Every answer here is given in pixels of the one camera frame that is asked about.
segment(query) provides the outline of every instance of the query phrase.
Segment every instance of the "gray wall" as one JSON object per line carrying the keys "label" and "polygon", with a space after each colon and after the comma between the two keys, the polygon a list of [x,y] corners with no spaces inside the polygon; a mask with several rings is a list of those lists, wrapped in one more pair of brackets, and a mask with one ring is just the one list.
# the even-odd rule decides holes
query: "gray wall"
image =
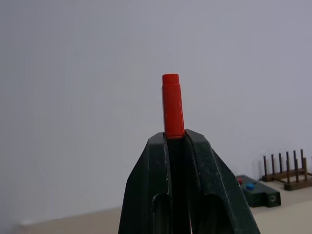
{"label": "gray wall", "polygon": [[0,227],[120,206],[163,130],[161,75],[185,126],[235,173],[312,155],[311,1],[0,1]]}

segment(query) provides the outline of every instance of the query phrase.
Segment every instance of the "white wall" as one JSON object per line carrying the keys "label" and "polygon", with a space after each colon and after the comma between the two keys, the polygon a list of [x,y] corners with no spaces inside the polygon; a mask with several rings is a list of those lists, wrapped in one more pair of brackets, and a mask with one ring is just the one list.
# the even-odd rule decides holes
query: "white wall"
{"label": "white wall", "polygon": [[235,173],[312,155],[311,1],[2,0],[0,227],[120,206],[161,76]]}

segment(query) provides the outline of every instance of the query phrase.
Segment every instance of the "blue button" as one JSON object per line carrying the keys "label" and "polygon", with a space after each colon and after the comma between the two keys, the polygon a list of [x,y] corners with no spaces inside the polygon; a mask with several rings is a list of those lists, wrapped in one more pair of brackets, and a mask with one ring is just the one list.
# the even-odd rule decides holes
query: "blue button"
{"label": "blue button", "polygon": [[246,189],[248,190],[254,190],[254,185],[253,184],[246,184]]}

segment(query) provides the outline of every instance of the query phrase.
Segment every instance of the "wooden base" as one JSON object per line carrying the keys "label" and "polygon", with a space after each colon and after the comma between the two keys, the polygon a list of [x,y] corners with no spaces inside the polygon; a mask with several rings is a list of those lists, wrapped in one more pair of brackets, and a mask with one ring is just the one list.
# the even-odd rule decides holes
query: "wooden base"
{"label": "wooden base", "polygon": [[[302,168],[298,169],[298,175],[304,175],[304,169],[302,169]],[[290,170],[289,176],[290,177],[296,176],[296,171]],[[270,181],[273,181],[275,179],[280,180],[280,179],[285,179],[285,178],[287,178],[287,172],[286,171],[285,172],[278,172],[278,173],[275,173],[274,175],[273,174],[264,175],[262,177],[262,181],[270,182]]]}
{"label": "wooden base", "polygon": [[300,180],[299,182],[292,181],[289,184],[284,183],[284,189],[287,191],[293,191],[293,190],[303,189],[307,187],[312,187],[312,178],[307,179],[307,181]]}

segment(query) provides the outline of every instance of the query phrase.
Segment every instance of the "beige table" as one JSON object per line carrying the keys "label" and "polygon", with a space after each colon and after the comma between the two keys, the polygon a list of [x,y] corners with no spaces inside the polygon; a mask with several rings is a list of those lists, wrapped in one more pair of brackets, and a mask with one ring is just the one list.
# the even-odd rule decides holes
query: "beige table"
{"label": "beige table", "polygon": [[[282,206],[252,208],[262,234],[312,234],[312,188],[284,191],[283,185],[266,183],[281,192]],[[117,234],[121,208],[57,219],[20,229],[21,234]]]}

